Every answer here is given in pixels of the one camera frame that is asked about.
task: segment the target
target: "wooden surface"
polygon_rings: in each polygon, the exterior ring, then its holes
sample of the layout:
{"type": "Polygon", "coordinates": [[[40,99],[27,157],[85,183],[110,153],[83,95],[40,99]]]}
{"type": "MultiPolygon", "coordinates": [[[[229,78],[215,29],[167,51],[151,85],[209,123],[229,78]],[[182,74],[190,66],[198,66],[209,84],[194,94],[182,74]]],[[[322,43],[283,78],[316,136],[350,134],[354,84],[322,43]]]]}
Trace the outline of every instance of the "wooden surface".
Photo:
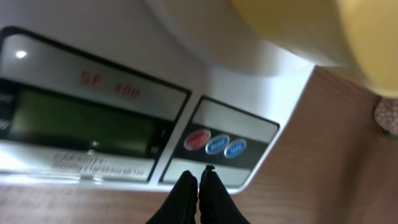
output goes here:
{"type": "MultiPolygon", "coordinates": [[[[376,98],[318,68],[273,152],[250,186],[233,197],[246,218],[397,223],[398,142],[382,136],[372,120],[376,98]]],[[[145,223],[166,196],[2,185],[0,223],[145,223]]]]}

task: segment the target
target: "blue button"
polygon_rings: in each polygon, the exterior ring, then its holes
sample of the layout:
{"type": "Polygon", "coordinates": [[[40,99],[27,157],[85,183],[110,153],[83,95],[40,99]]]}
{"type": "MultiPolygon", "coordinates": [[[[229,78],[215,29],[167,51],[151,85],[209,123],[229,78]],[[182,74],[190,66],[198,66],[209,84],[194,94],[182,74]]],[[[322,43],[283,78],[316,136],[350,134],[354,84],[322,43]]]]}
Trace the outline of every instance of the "blue button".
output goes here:
{"type": "Polygon", "coordinates": [[[209,155],[214,155],[222,152],[225,146],[229,143],[229,136],[226,134],[220,134],[212,139],[206,145],[206,153],[209,155]]]}
{"type": "Polygon", "coordinates": [[[224,155],[226,158],[234,158],[244,151],[247,143],[245,139],[238,139],[226,146],[224,155]]]}

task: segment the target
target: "display panel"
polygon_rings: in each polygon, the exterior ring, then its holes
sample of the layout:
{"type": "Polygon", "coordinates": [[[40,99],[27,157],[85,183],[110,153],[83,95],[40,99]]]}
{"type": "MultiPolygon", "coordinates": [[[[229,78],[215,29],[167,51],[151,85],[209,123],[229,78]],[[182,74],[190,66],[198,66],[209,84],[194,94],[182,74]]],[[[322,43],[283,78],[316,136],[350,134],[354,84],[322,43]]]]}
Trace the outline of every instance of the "display panel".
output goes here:
{"type": "Polygon", "coordinates": [[[12,138],[58,138],[91,142],[93,149],[145,153],[157,126],[154,119],[82,101],[22,90],[10,130],[12,138]]]}
{"type": "Polygon", "coordinates": [[[148,182],[191,91],[41,35],[0,35],[0,171],[148,182]]]}

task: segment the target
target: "black object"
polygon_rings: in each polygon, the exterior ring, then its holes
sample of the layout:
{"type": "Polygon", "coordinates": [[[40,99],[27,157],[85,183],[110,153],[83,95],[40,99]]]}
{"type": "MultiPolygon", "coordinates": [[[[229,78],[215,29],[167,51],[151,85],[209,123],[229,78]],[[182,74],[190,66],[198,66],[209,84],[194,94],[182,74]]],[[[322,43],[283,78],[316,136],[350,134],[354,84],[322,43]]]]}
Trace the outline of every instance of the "black object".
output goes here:
{"type": "MultiPolygon", "coordinates": [[[[235,206],[213,166],[206,166],[199,188],[200,222],[202,224],[247,224],[249,223],[235,206]]],[[[185,171],[171,193],[147,222],[194,224],[196,213],[197,180],[191,172],[185,171]]]]}

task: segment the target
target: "lcd screen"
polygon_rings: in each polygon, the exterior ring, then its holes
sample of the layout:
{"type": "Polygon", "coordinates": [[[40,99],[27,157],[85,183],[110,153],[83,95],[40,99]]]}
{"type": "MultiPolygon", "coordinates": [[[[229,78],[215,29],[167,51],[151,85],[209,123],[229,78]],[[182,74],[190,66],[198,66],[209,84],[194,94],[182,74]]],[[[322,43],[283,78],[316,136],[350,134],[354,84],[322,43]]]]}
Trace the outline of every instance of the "lcd screen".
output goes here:
{"type": "Polygon", "coordinates": [[[22,90],[11,125],[19,139],[56,138],[145,153],[157,120],[83,100],[22,90]]]}

